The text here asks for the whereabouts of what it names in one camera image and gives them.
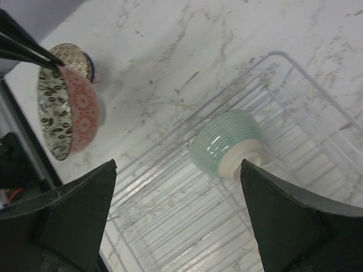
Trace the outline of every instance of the dish rack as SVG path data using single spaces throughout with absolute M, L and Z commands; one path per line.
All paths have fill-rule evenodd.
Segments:
M 363 207 L 363 127 L 273 52 L 119 170 L 103 239 L 110 271 L 263 271 L 240 183 L 189 157 L 198 131 L 232 109 L 261 126 L 265 170 Z

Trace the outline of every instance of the wire dish rack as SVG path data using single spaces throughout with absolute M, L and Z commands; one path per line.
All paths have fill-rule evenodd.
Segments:
M 263 271 L 240 183 L 209 178 L 189 157 L 198 131 L 232 109 L 261 126 L 265 170 L 363 206 L 363 127 L 273 52 L 119 171 L 103 239 L 111 271 Z

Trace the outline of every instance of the ribbed ceramic bowl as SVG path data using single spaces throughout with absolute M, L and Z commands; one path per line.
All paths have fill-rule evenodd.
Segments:
M 225 112 L 208 122 L 191 147 L 193 163 L 212 177 L 234 178 L 243 159 L 260 164 L 261 129 L 245 110 Z

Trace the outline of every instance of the white marble surface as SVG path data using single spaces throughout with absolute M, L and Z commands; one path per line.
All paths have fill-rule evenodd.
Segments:
M 362 120 L 361 25 L 360 0 L 86 1 L 42 45 L 75 43 L 91 56 L 108 116 L 87 150 L 52 162 L 64 182 L 109 159 L 126 165 L 273 50 Z M 42 141 L 37 70 L 23 63 L 7 80 Z

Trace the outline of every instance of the patterned bowl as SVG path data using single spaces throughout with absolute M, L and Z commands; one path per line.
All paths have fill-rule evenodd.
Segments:
M 79 72 L 91 83 L 95 78 L 95 68 L 91 58 L 74 44 L 58 44 L 50 52 L 63 60 L 66 67 Z
M 261 164 L 261 129 L 245 110 L 225 112 L 208 122 L 191 147 L 193 163 L 211 177 L 239 179 L 243 159 Z
M 58 160 L 85 149 L 103 120 L 103 102 L 92 84 L 64 66 L 58 71 L 40 68 L 38 106 L 46 144 Z

